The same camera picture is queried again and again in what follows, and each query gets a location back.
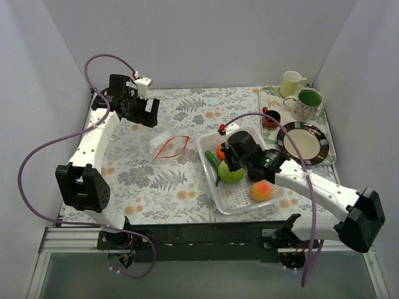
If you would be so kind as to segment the fake orange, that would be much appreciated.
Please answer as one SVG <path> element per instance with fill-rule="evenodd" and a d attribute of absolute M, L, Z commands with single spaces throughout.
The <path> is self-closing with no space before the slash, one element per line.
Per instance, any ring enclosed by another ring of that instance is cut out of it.
<path fill-rule="evenodd" d="M 225 155 L 224 155 L 224 153 L 222 152 L 222 146 L 221 146 L 221 145 L 219 145 L 219 146 L 216 148 L 216 155 L 217 155 L 217 157 L 218 157 L 221 161 L 224 161 Z"/>

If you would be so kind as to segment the clear zip top bag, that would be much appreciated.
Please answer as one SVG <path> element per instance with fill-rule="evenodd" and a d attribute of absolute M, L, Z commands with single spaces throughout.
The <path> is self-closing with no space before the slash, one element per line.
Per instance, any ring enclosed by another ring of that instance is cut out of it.
<path fill-rule="evenodd" d="M 190 136 L 170 130 L 146 132 L 137 136 L 135 146 L 138 152 L 149 161 L 177 158 L 189 143 Z"/>

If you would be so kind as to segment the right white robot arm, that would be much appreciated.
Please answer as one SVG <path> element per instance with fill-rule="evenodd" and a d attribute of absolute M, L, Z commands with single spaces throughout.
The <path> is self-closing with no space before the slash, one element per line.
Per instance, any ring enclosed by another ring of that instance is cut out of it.
<path fill-rule="evenodd" d="M 241 168 L 254 182 L 268 181 L 314 199 L 327 209 L 337 222 L 328 229 L 322 227 L 316 239 L 337 239 L 360 253 L 370 250 L 377 234 L 385 223 L 385 214 L 379 194 L 366 188 L 360 192 L 305 172 L 293 159 L 276 149 L 262 149 L 254 137 L 237 130 L 226 134 L 222 146 L 229 170 Z"/>

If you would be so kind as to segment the fake peach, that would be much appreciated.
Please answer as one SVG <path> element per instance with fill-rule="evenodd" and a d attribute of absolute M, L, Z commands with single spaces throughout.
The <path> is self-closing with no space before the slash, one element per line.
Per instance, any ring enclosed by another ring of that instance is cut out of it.
<path fill-rule="evenodd" d="M 254 183 L 250 188 L 250 197 L 256 202 L 268 201 L 272 196 L 272 186 L 267 181 Z"/>

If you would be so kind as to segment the fake green cabbage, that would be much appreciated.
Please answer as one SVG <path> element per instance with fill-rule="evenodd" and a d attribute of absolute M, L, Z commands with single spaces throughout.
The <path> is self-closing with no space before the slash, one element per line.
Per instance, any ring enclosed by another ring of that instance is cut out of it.
<path fill-rule="evenodd" d="M 237 171 L 230 171 L 228 165 L 222 161 L 218 168 L 218 175 L 222 181 L 228 184 L 236 184 L 239 183 L 244 177 L 243 168 Z"/>

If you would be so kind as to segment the fake green vegetable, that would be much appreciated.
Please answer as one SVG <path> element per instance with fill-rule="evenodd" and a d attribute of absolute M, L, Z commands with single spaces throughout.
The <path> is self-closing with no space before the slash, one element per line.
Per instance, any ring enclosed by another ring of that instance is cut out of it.
<path fill-rule="evenodd" d="M 208 161 L 211 163 L 213 169 L 216 171 L 216 180 L 215 180 L 215 186 L 218 187 L 219 182 L 221 180 L 220 176 L 219 176 L 219 163 L 218 160 L 216 159 L 216 157 L 213 155 L 212 152 L 210 151 L 205 151 L 204 155 L 206 156 L 206 158 L 208 159 Z"/>

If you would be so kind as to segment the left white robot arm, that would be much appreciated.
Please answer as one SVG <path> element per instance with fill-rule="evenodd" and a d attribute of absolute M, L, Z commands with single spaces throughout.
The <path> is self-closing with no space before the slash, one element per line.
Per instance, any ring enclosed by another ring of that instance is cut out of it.
<path fill-rule="evenodd" d="M 59 165 L 55 177 L 64 203 L 89 215 L 102 228 L 100 249 L 128 249 L 134 238 L 129 221 L 110 203 L 110 187 L 101 175 L 108 142 L 121 119 L 153 128 L 157 125 L 160 101 L 149 99 L 152 80 L 111 74 L 109 86 L 94 96 L 90 107 L 90 131 L 66 165 Z"/>

